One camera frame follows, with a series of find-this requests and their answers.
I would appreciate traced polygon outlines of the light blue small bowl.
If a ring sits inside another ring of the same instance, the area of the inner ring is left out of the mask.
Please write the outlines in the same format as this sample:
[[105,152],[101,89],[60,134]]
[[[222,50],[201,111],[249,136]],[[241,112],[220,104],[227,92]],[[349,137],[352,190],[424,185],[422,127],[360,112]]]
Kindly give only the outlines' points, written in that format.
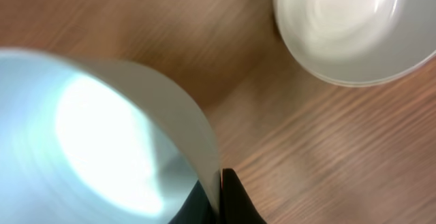
[[200,182],[219,218],[216,138],[160,72],[1,50],[1,222],[169,223]]

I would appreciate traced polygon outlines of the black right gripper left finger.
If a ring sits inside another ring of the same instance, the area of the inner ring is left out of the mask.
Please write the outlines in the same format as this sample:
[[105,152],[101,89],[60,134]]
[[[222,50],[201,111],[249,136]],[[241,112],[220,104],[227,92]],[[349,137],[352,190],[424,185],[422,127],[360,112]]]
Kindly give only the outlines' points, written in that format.
[[199,181],[169,224],[216,224],[217,217]]

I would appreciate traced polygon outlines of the grey small bowl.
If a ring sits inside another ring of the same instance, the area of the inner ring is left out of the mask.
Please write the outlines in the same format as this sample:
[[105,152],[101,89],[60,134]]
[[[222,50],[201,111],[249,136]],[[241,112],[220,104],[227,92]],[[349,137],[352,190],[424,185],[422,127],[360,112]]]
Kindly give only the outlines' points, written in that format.
[[333,84],[389,82],[435,56],[435,0],[273,0],[273,5],[290,54]]

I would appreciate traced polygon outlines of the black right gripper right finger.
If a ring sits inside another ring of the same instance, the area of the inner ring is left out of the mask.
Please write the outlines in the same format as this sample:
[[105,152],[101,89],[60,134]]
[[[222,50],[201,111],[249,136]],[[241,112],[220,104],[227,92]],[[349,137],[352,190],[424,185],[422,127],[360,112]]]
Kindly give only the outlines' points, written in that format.
[[220,218],[223,223],[266,224],[231,168],[222,171],[220,198]]

